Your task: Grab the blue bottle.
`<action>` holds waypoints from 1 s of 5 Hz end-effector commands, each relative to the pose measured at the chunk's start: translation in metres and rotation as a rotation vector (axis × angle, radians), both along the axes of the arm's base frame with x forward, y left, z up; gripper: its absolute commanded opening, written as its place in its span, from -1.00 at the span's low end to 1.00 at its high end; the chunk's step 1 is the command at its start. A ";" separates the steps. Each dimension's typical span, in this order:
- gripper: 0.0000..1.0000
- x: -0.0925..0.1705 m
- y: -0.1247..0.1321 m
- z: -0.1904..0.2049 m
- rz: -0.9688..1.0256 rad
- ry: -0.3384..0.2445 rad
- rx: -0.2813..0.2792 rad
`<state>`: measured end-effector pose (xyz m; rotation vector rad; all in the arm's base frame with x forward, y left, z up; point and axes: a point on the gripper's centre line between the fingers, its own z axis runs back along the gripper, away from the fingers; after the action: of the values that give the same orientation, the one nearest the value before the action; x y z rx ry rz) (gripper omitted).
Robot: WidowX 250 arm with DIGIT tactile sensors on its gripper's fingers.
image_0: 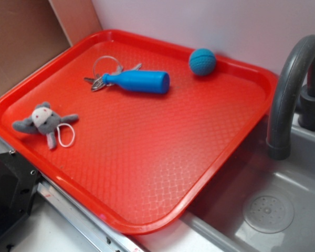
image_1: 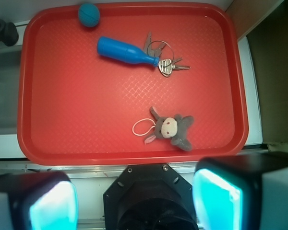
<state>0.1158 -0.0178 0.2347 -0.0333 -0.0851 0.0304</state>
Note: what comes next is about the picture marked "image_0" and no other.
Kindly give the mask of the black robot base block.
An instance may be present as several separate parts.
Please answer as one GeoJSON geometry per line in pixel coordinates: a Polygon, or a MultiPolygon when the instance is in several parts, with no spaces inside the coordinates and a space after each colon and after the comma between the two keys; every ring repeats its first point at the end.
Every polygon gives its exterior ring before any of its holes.
{"type": "Polygon", "coordinates": [[[0,154],[0,232],[29,217],[39,177],[19,153],[0,154]]]}

